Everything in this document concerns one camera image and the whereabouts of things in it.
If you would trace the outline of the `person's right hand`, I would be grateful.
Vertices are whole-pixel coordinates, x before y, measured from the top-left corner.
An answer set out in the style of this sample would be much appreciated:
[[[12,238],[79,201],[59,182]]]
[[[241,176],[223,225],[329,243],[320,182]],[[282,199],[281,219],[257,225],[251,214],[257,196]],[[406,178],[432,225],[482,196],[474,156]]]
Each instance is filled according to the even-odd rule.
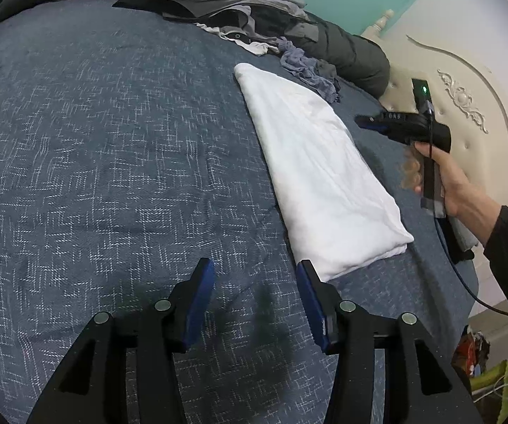
[[[421,194],[426,187],[422,181],[419,155],[423,162],[427,162],[431,156],[438,165],[442,180],[441,196],[447,214],[460,220],[481,245],[486,246],[501,212],[501,205],[472,184],[449,153],[430,147],[428,143],[415,142],[406,150],[402,182],[405,189]]]

